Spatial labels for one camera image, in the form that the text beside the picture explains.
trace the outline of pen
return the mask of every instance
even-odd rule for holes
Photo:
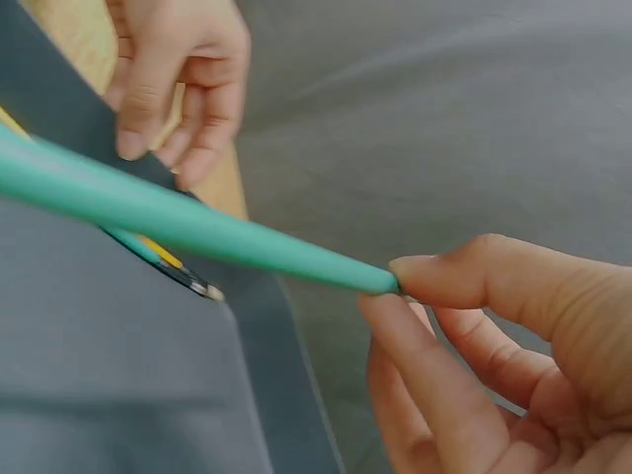
[[[200,296],[216,301],[224,299],[219,289],[191,272],[180,260],[154,241],[120,229],[103,229],[103,231],[161,273]]]

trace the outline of metal tip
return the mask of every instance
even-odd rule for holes
[[[191,289],[195,291],[196,293],[201,294],[202,296],[206,296],[206,293],[207,293],[206,287],[203,286],[202,284],[199,284],[197,281],[193,281],[191,283]]]
[[[219,288],[209,285],[206,287],[206,296],[214,301],[223,301],[225,299],[224,293]]]

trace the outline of hand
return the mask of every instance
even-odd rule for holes
[[[118,111],[118,153],[142,156],[162,130],[177,82],[182,122],[157,155],[190,188],[212,169],[242,115],[250,40],[233,0],[107,0],[118,62],[106,101]]]
[[[501,236],[392,268],[480,381],[526,410],[497,406],[421,305],[364,296],[368,386],[396,472],[632,472],[632,269]],[[554,358],[520,348],[483,307],[549,341]]]

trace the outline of fingernail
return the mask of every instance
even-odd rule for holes
[[[435,255],[416,255],[414,257],[400,257],[388,264],[388,268],[396,275],[404,275],[408,269],[412,269],[423,261],[429,261],[433,259]]]
[[[118,155],[123,160],[135,160],[140,158],[147,147],[140,133],[122,130],[118,133]]]

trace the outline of yellow stripe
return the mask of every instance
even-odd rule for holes
[[[13,131],[18,133],[19,135],[22,135],[25,138],[29,138],[29,134],[26,133],[24,129],[21,128],[18,125],[18,123],[15,120],[13,120],[13,118],[9,114],[7,114],[5,110],[2,109],[1,107],[0,107],[0,122],[7,125],[9,128],[11,128]]]
[[[184,267],[183,263],[180,262],[173,255],[171,255],[167,249],[161,247],[156,242],[154,242],[151,239],[148,239],[147,237],[141,236],[140,238],[147,245],[147,247],[149,247],[151,250],[153,250],[158,255],[160,255],[160,257],[162,257],[164,260],[166,260],[169,265],[172,265],[172,266],[176,267],[179,270],[181,270]]]

